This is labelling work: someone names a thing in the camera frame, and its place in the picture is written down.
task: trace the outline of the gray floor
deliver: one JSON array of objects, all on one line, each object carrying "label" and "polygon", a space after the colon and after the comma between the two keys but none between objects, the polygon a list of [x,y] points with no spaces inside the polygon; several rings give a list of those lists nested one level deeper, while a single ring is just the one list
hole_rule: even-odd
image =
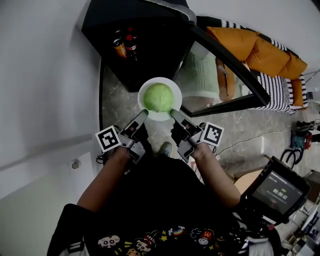
[{"label": "gray floor", "polygon": [[[117,125],[123,128],[133,119],[140,112],[137,95],[138,93],[127,92],[113,72],[105,67],[102,92],[103,127]],[[284,149],[289,148],[292,125],[296,121],[320,119],[319,111],[319,105],[311,103],[307,110],[298,111],[294,115],[269,110],[241,110],[191,118],[191,121],[197,125],[209,121],[224,127],[222,141],[216,154],[231,147],[220,155],[219,162],[226,171],[237,173],[267,163],[267,159],[262,154],[261,135],[266,134],[264,135],[264,154],[280,158]],[[163,122],[150,119],[145,121],[149,134],[148,140],[154,152],[158,151],[162,143],[166,141],[175,144],[170,132],[173,123],[173,119]],[[173,157],[180,158],[176,151],[177,147],[174,146]],[[320,160],[317,157],[319,152],[320,146],[312,145],[312,148],[305,152],[301,163],[295,166],[294,170],[304,176],[310,169],[320,168]]]}]

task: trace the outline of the orange pillow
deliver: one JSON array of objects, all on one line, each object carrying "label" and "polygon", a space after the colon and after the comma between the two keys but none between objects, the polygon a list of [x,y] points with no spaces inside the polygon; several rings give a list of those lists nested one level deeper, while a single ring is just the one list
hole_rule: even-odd
[{"label": "orange pillow", "polygon": [[303,107],[304,99],[302,95],[302,82],[297,80],[291,80],[292,91],[293,91],[293,105]]},{"label": "orange pillow", "polygon": [[[216,59],[216,71],[218,76],[218,84],[219,84],[219,97],[223,102],[230,101],[235,96],[235,77],[234,73],[220,60]],[[226,75],[220,68],[225,69],[225,71],[229,74]]]},{"label": "orange pillow", "polygon": [[250,69],[274,78],[290,59],[289,55],[262,38],[258,38],[246,63]]},{"label": "orange pillow", "polygon": [[306,70],[307,63],[294,56],[291,52],[289,52],[289,56],[290,60],[284,65],[278,76],[294,80]]},{"label": "orange pillow", "polygon": [[206,27],[206,32],[216,38],[239,61],[245,61],[251,53],[258,32],[227,27]]}]

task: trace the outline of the shoe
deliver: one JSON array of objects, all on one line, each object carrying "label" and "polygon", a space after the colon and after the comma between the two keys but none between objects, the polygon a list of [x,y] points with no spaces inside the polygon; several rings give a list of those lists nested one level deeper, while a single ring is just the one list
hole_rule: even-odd
[{"label": "shoe", "polygon": [[166,141],[165,143],[162,144],[160,147],[160,150],[158,152],[159,156],[162,157],[171,157],[173,152],[173,146],[170,142]]}]

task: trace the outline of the cabbage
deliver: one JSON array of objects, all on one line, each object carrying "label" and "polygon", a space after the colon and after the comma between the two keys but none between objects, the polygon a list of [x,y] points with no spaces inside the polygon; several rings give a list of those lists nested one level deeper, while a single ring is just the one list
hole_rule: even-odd
[{"label": "cabbage", "polygon": [[155,112],[168,112],[174,103],[174,94],[164,83],[151,85],[144,93],[143,102],[148,110]]}]

